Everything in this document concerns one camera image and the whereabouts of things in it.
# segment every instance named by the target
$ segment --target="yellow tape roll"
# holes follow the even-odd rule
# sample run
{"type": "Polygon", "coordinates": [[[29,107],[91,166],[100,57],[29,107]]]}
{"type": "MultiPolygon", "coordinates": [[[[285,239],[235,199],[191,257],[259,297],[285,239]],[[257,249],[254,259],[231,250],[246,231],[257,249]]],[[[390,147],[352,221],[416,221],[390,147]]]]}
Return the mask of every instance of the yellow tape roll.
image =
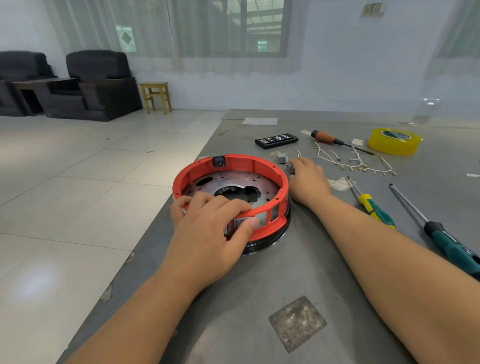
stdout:
{"type": "Polygon", "coordinates": [[[413,133],[397,129],[372,130],[368,146],[379,152],[396,156],[410,156],[417,151],[421,138],[413,133]]]}

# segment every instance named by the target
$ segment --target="black armchair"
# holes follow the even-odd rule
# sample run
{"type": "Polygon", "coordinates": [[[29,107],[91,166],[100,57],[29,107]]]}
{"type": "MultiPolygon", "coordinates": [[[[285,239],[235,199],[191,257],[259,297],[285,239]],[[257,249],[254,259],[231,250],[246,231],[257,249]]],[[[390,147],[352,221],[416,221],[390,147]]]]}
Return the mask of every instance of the black armchair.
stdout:
{"type": "Polygon", "coordinates": [[[110,121],[142,108],[125,53],[81,50],[67,55],[67,68],[71,79],[36,90],[48,117],[110,121]]]}
{"type": "Polygon", "coordinates": [[[0,115],[26,116],[12,82],[55,77],[43,53],[24,50],[0,52],[0,115]]]}

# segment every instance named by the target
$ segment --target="gray table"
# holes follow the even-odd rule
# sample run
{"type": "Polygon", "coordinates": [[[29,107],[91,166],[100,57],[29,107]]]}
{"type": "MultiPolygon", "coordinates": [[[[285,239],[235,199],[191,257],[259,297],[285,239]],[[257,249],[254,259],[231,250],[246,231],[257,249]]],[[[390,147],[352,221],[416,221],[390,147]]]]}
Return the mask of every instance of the gray table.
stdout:
{"type": "MultiPolygon", "coordinates": [[[[372,125],[346,123],[279,122],[278,126],[241,125],[223,121],[200,155],[243,153],[274,161],[272,150],[262,150],[255,138],[285,132],[300,141],[280,147],[289,156],[298,149],[314,158],[313,139],[301,130],[318,129],[348,141],[367,140],[372,125]]],[[[410,157],[383,155],[396,177],[341,170],[322,159],[330,179],[350,175],[363,192],[394,219],[398,230],[435,250],[405,207],[391,193],[395,185],[426,215],[443,222],[449,232],[480,251],[476,230],[479,214],[480,130],[415,128],[402,126],[425,140],[410,157]]],[[[354,156],[347,147],[332,146],[343,159],[354,156]]],[[[378,157],[362,154],[369,164],[378,157]]],[[[358,206],[351,190],[334,194],[358,206]]],[[[60,358],[62,363],[90,337],[160,266],[172,236],[168,201],[160,210],[134,252],[113,280],[112,298],[98,303],[60,358]]],[[[322,224],[306,208],[292,204],[292,221],[285,236],[265,251],[246,256],[219,282],[202,292],[178,326],[162,363],[413,363],[407,350],[375,313],[322,224]],[[306,295],[327,321],[327,326],[288,354],[268,317],[306,295]]]]}

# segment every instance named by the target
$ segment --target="white wall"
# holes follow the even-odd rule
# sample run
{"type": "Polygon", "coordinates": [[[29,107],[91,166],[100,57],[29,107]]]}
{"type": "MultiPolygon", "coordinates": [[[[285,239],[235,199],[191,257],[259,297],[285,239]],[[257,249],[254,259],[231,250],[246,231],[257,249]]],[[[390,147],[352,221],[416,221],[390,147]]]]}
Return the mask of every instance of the white wall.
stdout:
{"type": "MultiPolygon", "coordinates": [[[[293,12],[300,1],[293,0],[293,12]]],[[[425,80],[456,1],[385,0],[387,12],[377,19],[360,18],[366,0],[311,0],[304,34],[295,27],[290,33],[290,50],[294,42],[303,43],[293,73],[136,71],[135,76],[139,82],[169,81],[177,109],[413,112],[420,98],[437,97],[446,113],[467,104],[475,114],[480,112],[478,78],[425,80]]],[[[0,50],[42,51],[57,75],[67,75],[65,54],[42,1],[0,0],[0,20],[0,50]]]]}

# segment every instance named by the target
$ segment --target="white tile floor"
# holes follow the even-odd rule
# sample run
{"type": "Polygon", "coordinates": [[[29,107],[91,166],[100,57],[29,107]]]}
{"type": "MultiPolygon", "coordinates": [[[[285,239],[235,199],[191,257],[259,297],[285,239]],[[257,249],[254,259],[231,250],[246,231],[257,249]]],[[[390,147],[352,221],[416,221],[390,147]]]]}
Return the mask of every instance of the white tile floor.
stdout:
{"type": "Polygon", "coordinates": [[[56,362],[223,114],[0,116],[2,364],[56,362]]]}

